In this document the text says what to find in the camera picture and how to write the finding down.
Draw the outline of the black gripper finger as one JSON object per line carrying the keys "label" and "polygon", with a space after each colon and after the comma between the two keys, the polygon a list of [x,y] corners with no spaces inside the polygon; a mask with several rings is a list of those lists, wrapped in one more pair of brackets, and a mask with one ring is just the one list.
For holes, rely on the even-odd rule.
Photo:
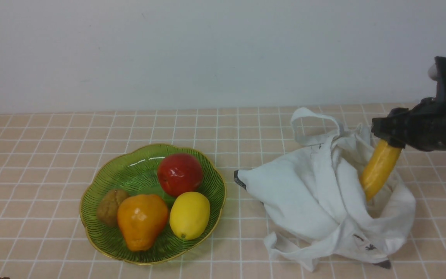
{"label": "black gripper finger", "polygon": [[409,136],[409,120],[412,115],[413,109],[393,108],[387,116],[371,120],[371,132],[393,148],[415,148]]}

